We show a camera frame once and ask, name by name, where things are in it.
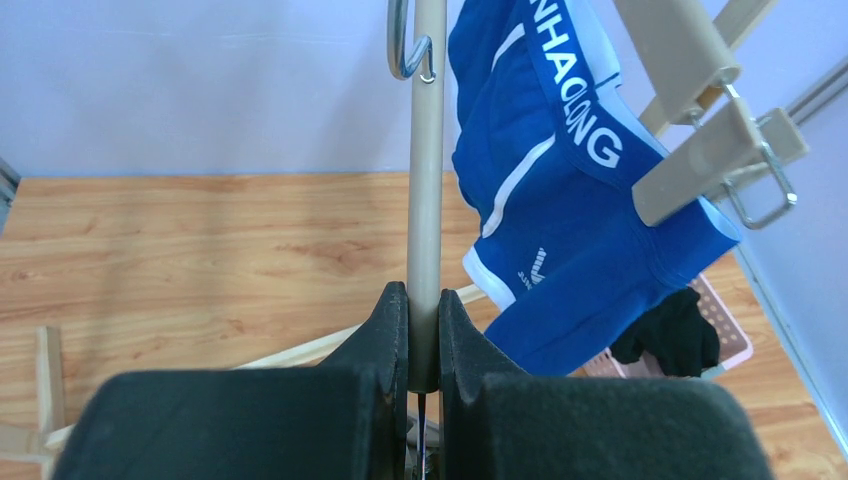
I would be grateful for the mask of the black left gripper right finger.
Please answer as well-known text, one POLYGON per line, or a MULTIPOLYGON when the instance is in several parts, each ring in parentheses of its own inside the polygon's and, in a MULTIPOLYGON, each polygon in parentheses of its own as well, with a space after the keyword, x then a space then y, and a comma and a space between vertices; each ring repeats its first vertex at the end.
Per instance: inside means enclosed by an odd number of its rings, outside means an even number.
POLYGON ((769 479, 740 404, 702 380, 531 375, 439 301, 444 479, 769 479))

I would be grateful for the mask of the black underwear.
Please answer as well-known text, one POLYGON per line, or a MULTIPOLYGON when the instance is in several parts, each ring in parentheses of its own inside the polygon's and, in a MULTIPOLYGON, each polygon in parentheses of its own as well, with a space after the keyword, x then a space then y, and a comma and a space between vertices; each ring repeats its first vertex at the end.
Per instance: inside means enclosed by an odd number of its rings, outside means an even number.
POLYGON ((642 314, 610 346, 612 356, 632 364, 648 353, 666 376, 699 377, 719 363, 720 340, 698 307, 700 294, 687 287, 642 314))

